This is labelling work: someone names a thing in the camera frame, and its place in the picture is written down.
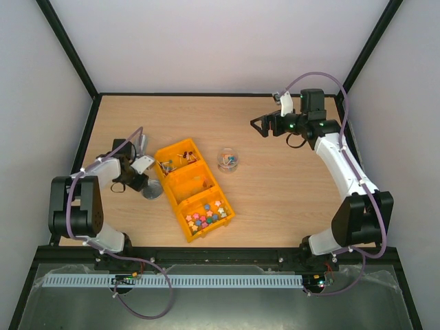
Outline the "round metal lid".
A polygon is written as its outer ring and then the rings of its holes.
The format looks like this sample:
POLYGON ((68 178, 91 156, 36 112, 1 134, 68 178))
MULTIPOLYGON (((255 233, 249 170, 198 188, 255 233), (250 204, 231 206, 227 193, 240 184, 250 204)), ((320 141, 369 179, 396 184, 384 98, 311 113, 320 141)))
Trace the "round metal lid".
POLYGON ((163 192, 159 181, 149 180, 147 186, 142 190, 142 196, 148 200, 156 200, 162 196, 163 192))

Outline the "clear plastic jar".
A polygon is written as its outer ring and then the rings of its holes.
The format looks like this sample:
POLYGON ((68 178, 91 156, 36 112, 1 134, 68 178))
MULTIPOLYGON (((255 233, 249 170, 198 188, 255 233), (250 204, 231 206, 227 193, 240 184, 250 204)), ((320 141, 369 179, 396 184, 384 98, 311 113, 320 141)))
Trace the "clear plastic jar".
POLYGON ((223 173, 233 173, 239 165, 238 153, 233 148, 222 148, 217 153, 217 168, 223 173))

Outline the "orange three-compartment bin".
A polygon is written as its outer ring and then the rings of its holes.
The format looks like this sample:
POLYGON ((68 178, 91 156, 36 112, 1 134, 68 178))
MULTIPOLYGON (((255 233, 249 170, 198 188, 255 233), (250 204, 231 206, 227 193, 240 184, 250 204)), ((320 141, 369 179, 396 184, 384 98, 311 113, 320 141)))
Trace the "orange three-compartment bin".
POLYGON ((228 226, 235 211, 190 138, 156 151, 155 172, 187 242, 228 226))

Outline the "metal scoop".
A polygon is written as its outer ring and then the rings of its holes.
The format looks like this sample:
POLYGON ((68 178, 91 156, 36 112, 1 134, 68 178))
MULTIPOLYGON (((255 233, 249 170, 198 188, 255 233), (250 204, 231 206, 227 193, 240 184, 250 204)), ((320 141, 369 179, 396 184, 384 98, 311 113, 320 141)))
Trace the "metal scoop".
POLYGON ((145 134, 141 134, 140 139, 135 145, 137 158, 146 155, 146 146, 148 144, 148 138, 145 134))

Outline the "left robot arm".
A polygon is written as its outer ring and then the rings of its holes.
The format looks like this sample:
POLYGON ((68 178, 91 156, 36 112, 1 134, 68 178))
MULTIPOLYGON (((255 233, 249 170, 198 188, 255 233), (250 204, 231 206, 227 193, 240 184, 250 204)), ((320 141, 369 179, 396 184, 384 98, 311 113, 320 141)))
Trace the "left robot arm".
POLYGON ((140 192, 148 186, 145 173, 155 160, 144 154, 146 136, 136 146, 130 140, 115 139, 112 149, 97 156, 86 168, 51 182, 48 228, 51 234, 80 241, 100 254, 130 253, 128 234, 105 222, 101 189, 109 184, 122 184, 140 192))

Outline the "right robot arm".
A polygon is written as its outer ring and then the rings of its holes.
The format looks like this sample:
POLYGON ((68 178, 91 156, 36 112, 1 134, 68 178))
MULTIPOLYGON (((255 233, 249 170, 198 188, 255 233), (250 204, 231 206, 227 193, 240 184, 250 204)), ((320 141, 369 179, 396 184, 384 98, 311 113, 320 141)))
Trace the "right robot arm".
POLYGON ((251 126, 264 138, 300 136, 326 165, 342 200, 328 229, 303 238, 301 264, 312 270, 324 261, 324 255, 335 259, 353 251, 364 258, 380 258, 386 251, 393 197, 381 191, 356 162, 338 121, 327 119, 324 91, 303 89, 299 111, 289 93, 274 99, 280 109, 251 120, 251 126))

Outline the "black aluminium frame rail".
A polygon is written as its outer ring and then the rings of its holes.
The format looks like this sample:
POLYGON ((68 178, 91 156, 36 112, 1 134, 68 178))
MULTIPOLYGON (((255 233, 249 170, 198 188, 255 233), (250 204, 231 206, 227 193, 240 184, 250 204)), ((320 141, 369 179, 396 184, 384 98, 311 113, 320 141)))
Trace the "black aluminium frame rail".
MULTIPOLYGON (((162 268, 174 265, 254 265, 265 271, 295 272, 311 274, 322 273, 330 265, 337 270, 341 265, 357 265, 362 257, 358 252, 346 252, 337 256, 334 263, 330 255, 306 259, 297 247, 275 248, 208 248, 208 247, 134 247, 134 258, 141 258, 162 268)), ((129 272, 139 270, 137 261, 122 261, 108 255, 101 256, 91 247, 51 246, 37 248, 32 267, 40 264, 85 264, 94 270, 109 272, 129 272)))

